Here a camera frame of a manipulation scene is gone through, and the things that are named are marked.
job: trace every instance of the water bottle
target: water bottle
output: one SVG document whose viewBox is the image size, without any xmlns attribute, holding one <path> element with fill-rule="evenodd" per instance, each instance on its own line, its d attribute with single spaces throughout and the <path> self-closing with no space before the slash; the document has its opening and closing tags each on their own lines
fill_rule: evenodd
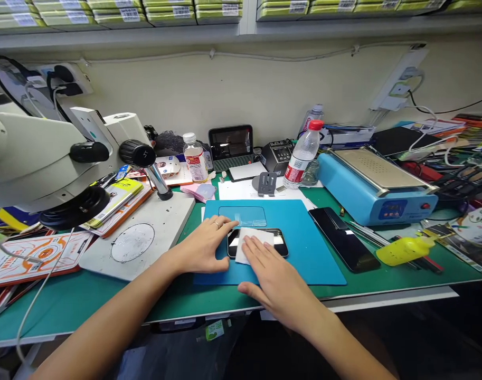
<svg viewBox="0 0 482 380">
<path fill-rule="evenodd" d="M 309 163 L 315 158 L 320 145 L 320 131 L 324 126 L 321 120 L 311 120 L 307 131 L 297 141 L 292 158 L 288 163 L 283 184 L 286 188 L 297 189 L 303 181 L 303 174 Z"/>
<path fill-rule="evenodd" d="M 192 180 L 196 183 L 207 181 L 207 167 L 204 158 L 204 148 L 197 141 L 195 133 L 186 133 L 183 135 L 184 148 L 183 153 L 188 164 L 188 169 L 192 174 Z"/>
<path fill-rule="evenodd" d="M 315 104 L 312 109 L 306 112 L 303 124 L 299 129 L 299 136 L 301 132 L 308 130 L 309 122 L 312 120 L 322 120 L 324 117 L 324 106 L 323 104 Z"/>
</svg>

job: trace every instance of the lcd separator machine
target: lcd separator machine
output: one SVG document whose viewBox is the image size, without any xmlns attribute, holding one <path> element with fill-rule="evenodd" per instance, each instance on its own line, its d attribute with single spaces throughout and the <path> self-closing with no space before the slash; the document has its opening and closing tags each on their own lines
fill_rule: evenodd
<svg viewBox="0 0 482 380">
<path fill-rule="evenodd" d="M 432 213 L 438 187 L 365 148 L 328 149 L 318 178 L 352 218 L 365 226 L 416 223 Z"/>
</svg>

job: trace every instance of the hand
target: hand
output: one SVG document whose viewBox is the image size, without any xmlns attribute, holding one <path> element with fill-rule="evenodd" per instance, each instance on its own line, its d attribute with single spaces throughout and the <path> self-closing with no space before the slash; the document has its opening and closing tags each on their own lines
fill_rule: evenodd
<svg viewBox="0 0 482 380">
<path fill-rule="evenodd" d="M 305 335 L 331 313 L 311 292 L 297 270 L 268 243 L 256 237 L 245 237 L 242 251 L 257 275 L 261 289 L 251 282 L 242 282 L 238 290 L 259 301 L 286 327 Z"/>
<path fill-rule="evenodd" d="M 176 265 L 177 274 L 225 272 L 230 259 L 227 256 L 217 260 L 216 248 L 238 224 L 238 221 L 232 222 L 225 216 L 204 219 L 185 240 L 165 252 L 164 256 Z"/>
</svg>

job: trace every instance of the black smartphone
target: black smartphone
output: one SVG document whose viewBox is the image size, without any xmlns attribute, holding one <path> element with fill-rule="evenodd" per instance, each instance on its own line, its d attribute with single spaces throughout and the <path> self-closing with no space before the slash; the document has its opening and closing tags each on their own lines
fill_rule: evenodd
<svg viewBox="0 0 482 380">
<path fill-rule="evenodd" d="M 287 243 L 285 243 L 285 238 L 280 229 L 257 229 L 266 232 L 271 232 L 274 235 L 274 249 L 282 256 L 288 256 Z M 227 235 L 226 241 L 228 245 L 228 253 L 231 259 L 235 259 L 235 254 L 237 253 L 237 245 L 239 244 L 239 233 L 240 230 L 230 230 Z"/>
<path fill-rule="evenodd" d="M 350 271 L 361 273 L 380 267 L 380 262 L 376 257 L 334 210 L 330 207 L 323 207 L 315 208 L 308 213 Z"/>
</svg>

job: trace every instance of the power cable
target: power cable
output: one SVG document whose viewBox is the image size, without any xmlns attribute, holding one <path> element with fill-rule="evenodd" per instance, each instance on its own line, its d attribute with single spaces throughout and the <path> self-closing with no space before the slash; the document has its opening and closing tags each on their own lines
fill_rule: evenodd
<svg viewBox="0 0 482 380">
<path fill-rule="evenodd" d="M 421 110 L 420 108 L 422 108 L 422 106 L 417 106 L 417 103 L 415 102 L 415 98 L 413 97 L 413 92 L 412 92 L 411 90 L 408 90 L 408 93 L 410 94 L 411 102 L 412 102 L 413 105 L 416 107 L 416 109 L 417 109 L 418 112 L 421 112 L 421 113 L 430 113 L 430 112 Z M 465 109 L 465 108 L 468 108 L 468 107 L 477 105 L 477 104 L 479 104 L 479 103 L 482 103 L 482 100 L 479 100 L 479 101 L 477 101 L 477 102 L 475 102 L 475 103 L 471 103 L 471 104 L 468 104 L 467 106 L 460 107 L 460 108 L 456 108 L 456 109 L 453 109 L 453 110 L 442 111 L 442 112 L 435 112 L 435 114 L 456 112 L 456 111 L 460 111 L 461 109 Z"/>
</svg>

